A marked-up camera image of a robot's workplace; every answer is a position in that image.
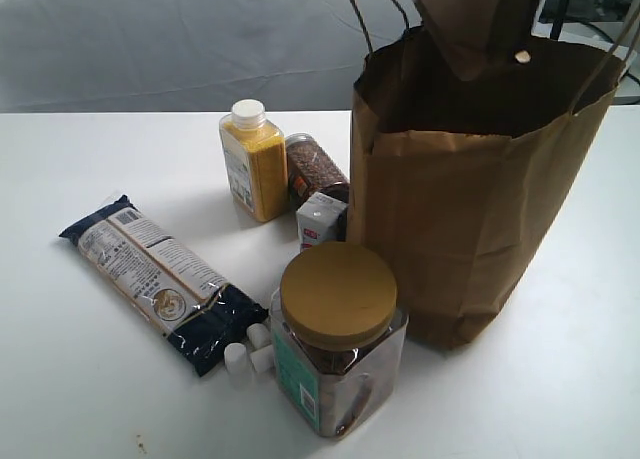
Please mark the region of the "small white carton box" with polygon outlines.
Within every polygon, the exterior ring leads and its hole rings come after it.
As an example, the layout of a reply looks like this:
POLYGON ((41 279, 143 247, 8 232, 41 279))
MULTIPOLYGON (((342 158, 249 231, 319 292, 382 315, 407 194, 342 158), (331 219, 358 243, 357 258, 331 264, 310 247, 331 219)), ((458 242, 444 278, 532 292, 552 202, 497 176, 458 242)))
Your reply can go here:
POLYGON ((314 193, 296 211, 300 250, 346 238, 348 204, 321 192, 314 193))

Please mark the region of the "brown paper bag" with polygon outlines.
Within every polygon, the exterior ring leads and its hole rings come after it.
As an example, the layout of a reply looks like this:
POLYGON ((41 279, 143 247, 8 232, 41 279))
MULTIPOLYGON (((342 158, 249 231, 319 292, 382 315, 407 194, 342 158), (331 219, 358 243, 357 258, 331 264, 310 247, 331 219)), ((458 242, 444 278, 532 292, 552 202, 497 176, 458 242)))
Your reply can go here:
POLYGON ((471 343, 560 211, 625 62, 533 34, 542 0, 413 0, 355 81, 347 237, 379 254, 408 335, 471 343))

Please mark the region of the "dark seed spice jar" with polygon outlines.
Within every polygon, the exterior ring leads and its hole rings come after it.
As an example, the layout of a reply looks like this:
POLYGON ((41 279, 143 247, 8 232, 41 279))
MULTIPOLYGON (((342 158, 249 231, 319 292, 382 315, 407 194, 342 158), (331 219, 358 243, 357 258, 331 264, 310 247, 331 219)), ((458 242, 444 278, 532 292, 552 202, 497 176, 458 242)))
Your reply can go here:
POLYGON ((348 178, 312 136, 292 134, 285 139, 285 148, 288 190, 295 210, 316 192, 349 202, 348 178))

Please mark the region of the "small white bottle middle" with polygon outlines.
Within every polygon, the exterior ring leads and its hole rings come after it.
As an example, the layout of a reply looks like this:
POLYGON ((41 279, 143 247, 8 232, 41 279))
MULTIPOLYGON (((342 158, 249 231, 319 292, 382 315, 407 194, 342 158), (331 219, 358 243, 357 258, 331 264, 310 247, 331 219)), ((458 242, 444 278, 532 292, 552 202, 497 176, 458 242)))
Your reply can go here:
POLYGON ((249 354, 249 359, 254 371, 260 375, 270 371, 274 367, 274 348, 270 344, 256 349, 249 354))

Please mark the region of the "yellow millet bottle, white cap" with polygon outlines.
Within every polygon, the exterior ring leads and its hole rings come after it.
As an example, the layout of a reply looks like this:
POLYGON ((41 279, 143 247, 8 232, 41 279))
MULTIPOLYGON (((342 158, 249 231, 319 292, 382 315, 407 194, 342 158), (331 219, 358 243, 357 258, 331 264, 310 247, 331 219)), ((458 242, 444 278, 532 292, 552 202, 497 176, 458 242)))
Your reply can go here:
POLYGON ((231 194, 264 223, 289 207, 285 139, 266 117, 262 102, 243 99, 219 121, 219 137, 231 194))

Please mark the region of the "large jar, gold lid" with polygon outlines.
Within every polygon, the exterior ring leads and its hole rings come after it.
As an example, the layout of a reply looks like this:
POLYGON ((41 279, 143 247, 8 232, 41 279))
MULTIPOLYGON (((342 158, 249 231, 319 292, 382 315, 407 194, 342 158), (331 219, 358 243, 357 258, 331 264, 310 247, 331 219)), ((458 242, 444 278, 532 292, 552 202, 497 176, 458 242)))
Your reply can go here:
POLYGON ((365 247, 325 242, 289 262, 270 305, 276 377, 316 434, 342 438, 389 398, 408 322, 365 247))

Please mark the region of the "white backdrop cloth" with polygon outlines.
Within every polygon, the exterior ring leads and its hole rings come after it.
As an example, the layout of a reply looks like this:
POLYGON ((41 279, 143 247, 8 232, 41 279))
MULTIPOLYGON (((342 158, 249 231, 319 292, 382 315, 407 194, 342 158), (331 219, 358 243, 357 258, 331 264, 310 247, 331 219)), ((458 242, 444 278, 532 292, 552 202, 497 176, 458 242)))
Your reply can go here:
POLYGON ((340 110, 413 0, 1 0, 1 109, 340 110))

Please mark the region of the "small white bottle rear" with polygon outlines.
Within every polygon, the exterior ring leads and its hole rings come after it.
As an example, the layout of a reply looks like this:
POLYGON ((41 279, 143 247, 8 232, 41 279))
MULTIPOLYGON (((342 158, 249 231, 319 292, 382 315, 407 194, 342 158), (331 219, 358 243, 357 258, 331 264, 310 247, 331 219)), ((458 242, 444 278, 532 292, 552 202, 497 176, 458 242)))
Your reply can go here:
POLYGON ((246 336, 254 350, 259 350, 271 344, 271 333, 263 323, 251 324, 246 329, 246 336))

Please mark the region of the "black stand pole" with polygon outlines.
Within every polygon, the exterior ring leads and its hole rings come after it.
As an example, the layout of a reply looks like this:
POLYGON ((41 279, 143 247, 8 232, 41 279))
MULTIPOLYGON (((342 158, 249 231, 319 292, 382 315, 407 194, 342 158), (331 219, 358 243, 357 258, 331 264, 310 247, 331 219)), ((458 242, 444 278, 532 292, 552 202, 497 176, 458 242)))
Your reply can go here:
POLYGON ((562 32, 562 28, 567 16, 571 0, 556 0, 556 10, 553 15, 553 23, 550 31, 550 39, 557 41, 562 32))

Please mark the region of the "noodle packet, navy ends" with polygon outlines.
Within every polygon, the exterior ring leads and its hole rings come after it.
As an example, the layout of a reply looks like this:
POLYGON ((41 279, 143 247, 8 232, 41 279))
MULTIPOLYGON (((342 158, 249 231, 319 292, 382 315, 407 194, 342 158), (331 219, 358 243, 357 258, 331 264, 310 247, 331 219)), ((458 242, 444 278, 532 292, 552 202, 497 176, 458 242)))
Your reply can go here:
POLYGON ((194 368, 214 369, 267 310, 140 212, 127 196, 60 233, 194 368))

